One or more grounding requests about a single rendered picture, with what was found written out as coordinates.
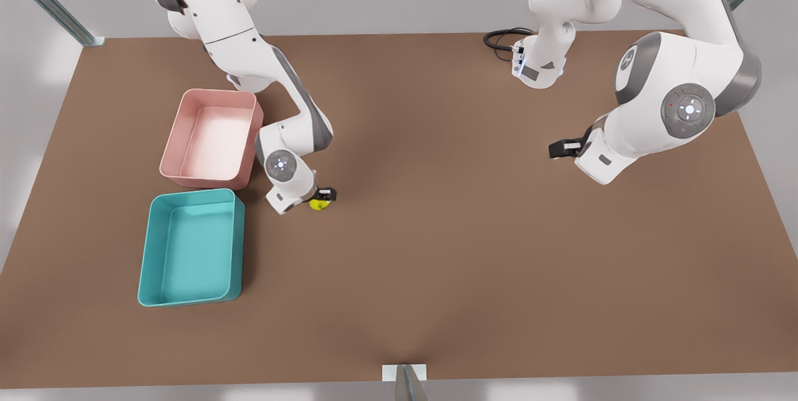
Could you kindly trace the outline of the teal rectangular tray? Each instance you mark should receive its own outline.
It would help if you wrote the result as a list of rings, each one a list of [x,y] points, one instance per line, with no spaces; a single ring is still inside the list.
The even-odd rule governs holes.
[[[227,188],[156,196],[149,206],[139,304],[237,299],[243,287],[244,220],[245,205]]]

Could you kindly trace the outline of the pink rectangular tray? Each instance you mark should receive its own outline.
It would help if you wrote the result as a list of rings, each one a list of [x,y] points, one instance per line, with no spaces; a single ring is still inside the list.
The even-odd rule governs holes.
[[[172,123],[160,174],[187,188],[243,190],[262,121],[253,92],[189,89]]]

